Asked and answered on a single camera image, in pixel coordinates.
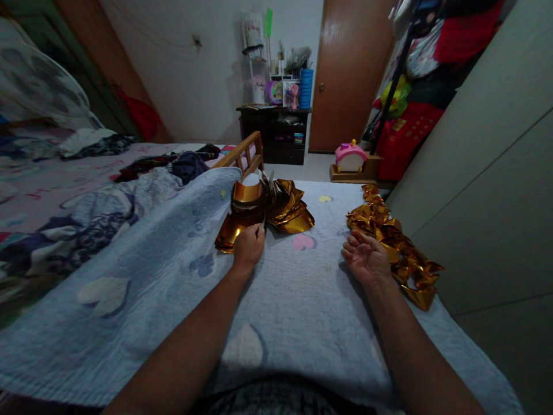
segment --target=crumpled paper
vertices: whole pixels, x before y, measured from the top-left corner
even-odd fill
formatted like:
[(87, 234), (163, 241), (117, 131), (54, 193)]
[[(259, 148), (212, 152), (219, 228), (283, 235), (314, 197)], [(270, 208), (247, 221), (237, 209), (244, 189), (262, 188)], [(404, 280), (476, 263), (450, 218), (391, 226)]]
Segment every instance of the crumpled paper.
[(403, 234), (401, 223), (390, 217), (377, 187), (366, 184), (362, 189), (366, 204), (346, 215), (347, 226), (372, 236), (386, 248), (394, 279), (417, 307), (429, 310), (436, 294), (437, 272), (444, 268), (428, 260)]

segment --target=gold foil joss paper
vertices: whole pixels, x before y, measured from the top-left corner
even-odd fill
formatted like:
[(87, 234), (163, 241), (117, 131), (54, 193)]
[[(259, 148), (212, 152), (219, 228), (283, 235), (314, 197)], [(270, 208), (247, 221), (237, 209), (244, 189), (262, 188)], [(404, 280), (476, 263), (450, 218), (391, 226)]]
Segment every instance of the gold foil joss paper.
[(388, 251), (392, 275), (417, 307), (427, 311), (436, 288), (436, 274), (444, 268), (429, 261), (402, 232), (399, 220), (390, 218), (390, 210), (371, 184), (362, 186), (367, 202), (347, 214), (347, 226), (378, 240)]
[(215, 240), (221, 252), (232, 254), (234, 241), (245, 228), (257, 223), (269, 222), (278, 232), (300, 233), (315, 225), (315, 219), (301, 200), (304, 192), (296, 189), (292, 180), (272, 180), (260, 175), (259, 183), (245, 186), (234, 184), (231, 212)]

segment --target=pink toy house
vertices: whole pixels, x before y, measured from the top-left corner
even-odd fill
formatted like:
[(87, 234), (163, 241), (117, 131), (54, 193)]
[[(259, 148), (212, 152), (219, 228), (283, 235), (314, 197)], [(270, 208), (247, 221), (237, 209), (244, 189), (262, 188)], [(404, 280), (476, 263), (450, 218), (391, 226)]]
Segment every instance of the pink toy house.
[(363, 165), (367, 161), (367, 154), (365, 154), (361, 147), (355, 143), (355, 140), (352, 140), (349, 144), (342, 143), (334, 152), (336, 156), (336, 170), (338, 173), (361, 173), (363, 171)]

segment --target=wooden bed rail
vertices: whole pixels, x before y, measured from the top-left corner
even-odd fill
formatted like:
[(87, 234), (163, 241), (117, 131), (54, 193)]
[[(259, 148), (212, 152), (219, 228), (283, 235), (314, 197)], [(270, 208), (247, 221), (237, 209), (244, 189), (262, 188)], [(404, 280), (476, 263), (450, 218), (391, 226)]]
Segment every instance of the wooden bed rail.
[[(253, 157), (249, 153), (249, 148), (252, 144), (255, 146), (255, 154), (253, 155)], [(246, 156), (246, 166), (244, 166), (244, 163), (242, 163), (241, 156), (243, 153), (245, 153)], [(242, 180), (244, 180), (244, 178), (246, 178), (250, 173), (255, 172), (256, 169), (264, 169), (263, 147), (261, 142), (261, 133), (259, 131), (254, 131), (252, 134), (250, 134), (248, 138), (246, 138), (235, 148), (233, 148), (212, 168), (228, 167), (231, 166), (234, 162), (236, 162), (236, 165), (240, 168), (240, 170), (242, 170)]]

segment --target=person's right hand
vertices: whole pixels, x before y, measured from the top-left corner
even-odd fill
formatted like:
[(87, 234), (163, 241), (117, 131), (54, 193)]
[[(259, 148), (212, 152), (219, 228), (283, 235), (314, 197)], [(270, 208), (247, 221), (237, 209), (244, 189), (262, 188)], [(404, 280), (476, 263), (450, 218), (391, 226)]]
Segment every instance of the person's right hand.
[(244, 270), (253, 270), (261, 259), (265, 249), (265, 229), (255, 224), (244, 229), (234, 241), (233, 266)]
[(365, 289), (392, 281), (388, 252), (375, 238), (352, 231), (344, 243), (342, 256)]

